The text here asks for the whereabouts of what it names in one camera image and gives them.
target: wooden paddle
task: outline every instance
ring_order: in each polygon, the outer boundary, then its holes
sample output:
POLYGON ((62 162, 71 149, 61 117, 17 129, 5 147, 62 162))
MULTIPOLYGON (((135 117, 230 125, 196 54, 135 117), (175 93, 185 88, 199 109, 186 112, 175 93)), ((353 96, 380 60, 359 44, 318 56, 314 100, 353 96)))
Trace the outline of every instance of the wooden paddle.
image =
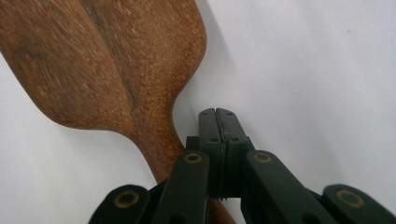
MULTIPOLYGON (((0 17, 0 50, 45 115, 121 133, 168 176, 184 150, 172 107, 205 53, 193 0, 2 0, 0 17)), ((233 222, 212 207, 213 223, 233 222)))

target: white background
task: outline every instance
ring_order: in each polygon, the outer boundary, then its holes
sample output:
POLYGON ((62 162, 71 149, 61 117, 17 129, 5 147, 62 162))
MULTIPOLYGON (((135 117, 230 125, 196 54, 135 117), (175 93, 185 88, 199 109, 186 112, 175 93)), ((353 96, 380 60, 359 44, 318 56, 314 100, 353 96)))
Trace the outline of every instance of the white background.
MULTIPOLYGON (((209 107, 308 188, 344 183, 396 214, 396 2, 199 1, 208 45, 177 98, 182 141, 209 107)), ((0 223, 87 223, 114 188, 155 185, 111 132, 47 119, 0 60, 0 223)), ((227 202, 244 223, 237 200, 227 202)))

